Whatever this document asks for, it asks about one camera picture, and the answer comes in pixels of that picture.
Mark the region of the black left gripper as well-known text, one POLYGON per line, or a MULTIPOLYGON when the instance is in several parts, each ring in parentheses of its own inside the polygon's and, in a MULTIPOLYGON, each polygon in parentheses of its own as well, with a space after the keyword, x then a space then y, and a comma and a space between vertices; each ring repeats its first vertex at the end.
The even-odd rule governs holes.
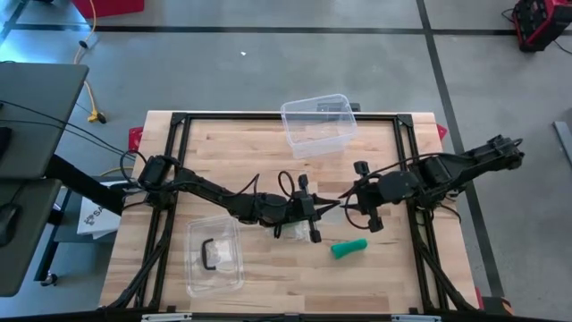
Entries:
POLYGON ((309 226, 309 238, 312 243, 322 241, 321 233, 316 227, 316 223, 328 211, 339 206, 339 199, 327 199, 317 197, 318 205, 326 205, 315 209, 315 194, 308 192, 308 178, 306 174, 301 174, 298 178, 299 190, 291 194, 290 208, 287 211, 288 224, 307 222, 309 226))

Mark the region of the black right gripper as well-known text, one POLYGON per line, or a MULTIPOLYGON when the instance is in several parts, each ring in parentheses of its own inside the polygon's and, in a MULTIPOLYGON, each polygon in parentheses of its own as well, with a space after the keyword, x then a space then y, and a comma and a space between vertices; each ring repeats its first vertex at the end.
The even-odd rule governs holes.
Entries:
POLYGON ((377 208, 383 204, 399 204, 404 199, 413 198, 420 185, 420 181, 411 172, 393 171, 371 175, 366 161, 357 161, 354 169, 360 179, 343 192, 339 199, 350 199, 356 195, 357 203, 345 203, 343 207, 368 215, 367 229, 372 233, 383 229, 377 208))

